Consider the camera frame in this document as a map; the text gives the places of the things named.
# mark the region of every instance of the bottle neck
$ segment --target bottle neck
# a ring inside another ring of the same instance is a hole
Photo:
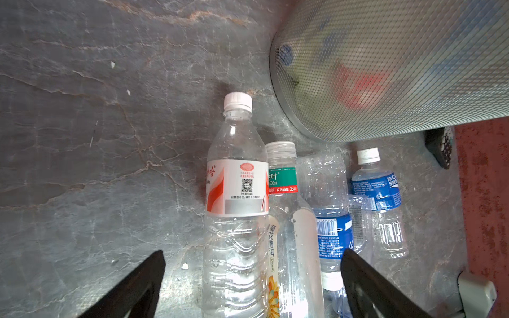
[[[237,108],[224,112],[225,121],[249,120],[251,121],[252,113],[248,110]]]
[[[375,161],[375,162],[362,164],[362,165],[360,165],[360,168],[362,170],[370,170],[370,169],[376,169],[379,166],[380,166],[380,161]]]
[[[269,159],[269,169],[276,168],[295,168],[297,158],[295,157],[282,157]]]

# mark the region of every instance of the crushed plastic bottle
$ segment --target crushed plastic bottle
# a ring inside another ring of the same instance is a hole
[[[268,158],[251,122],[252,99],[230,93],[209,149],[202,315],[267,313]]]
[[[346,167],[340,154],[327,151],[298,159],[300,192],[317,217],[322,287],[343,287],[341,257],[354,248],[348,213]]]

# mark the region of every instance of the bottle label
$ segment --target bottle label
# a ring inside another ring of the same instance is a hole
[[[267,274],[269,276],[269,310],[267,318],[279,317],[279,276],[277,267],[277,232],[279,222],[269,215],[269,230],[267,231],[269,242],[269,263]]]
[[[401,205],[400,188],[394,174],[371,180],[352,181],[352,188],[354,194],[370,197],[373,211],[395,209]]]
[[[207,163],[206,208],[222,217],[269,213],[268,163],[219,159]]]
[[[345,249],[353,249],[352,217],[317,217],[318,252],[320,258],[341,259]]]
[[[343,277],[341,276],[341,272],[335,273],[325,273],[322,274],[322,287],[323,289],[331,292],[337,292],[343,289],[345,286],[343,283]]]
[[[269,170],[269,194],[296,193],[297,172],[295,168],[276,168]]]

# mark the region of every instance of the marble countertop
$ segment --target marble countertop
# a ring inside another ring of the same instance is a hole
[[[270,44],[293,6],[0,3],[0,316],[76,316],[157,249],[156,316],[201,316],[206,155],[225,94],[252,95],[265,142],[324,147],[293,127],[270,81]],[[336,144],[349,177],[366,146],[399,177],[410,248],[376,269],[435,316],[460,309],[456,154],[441,169],[421,133]]]

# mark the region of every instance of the white bottle cap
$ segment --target white bottle cap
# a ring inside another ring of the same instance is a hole
[[[224,97],[224,111],[232,109],[245,109],[252,111],[253,99],[246,93],[229,93]]]
[[[380,154],[378,153],[378,148],[357,150],[357,158],[359,159],[359,164],[372,163],[380,161]]]
[[[293,157],[297,158],[295,144],[291,141],[275,141],[265,145],[270,159]]]
[[[343,277],[341,276],[341,272],[337,273],[322,273],[322,288],[331,292],[340,291],[343,284]]]

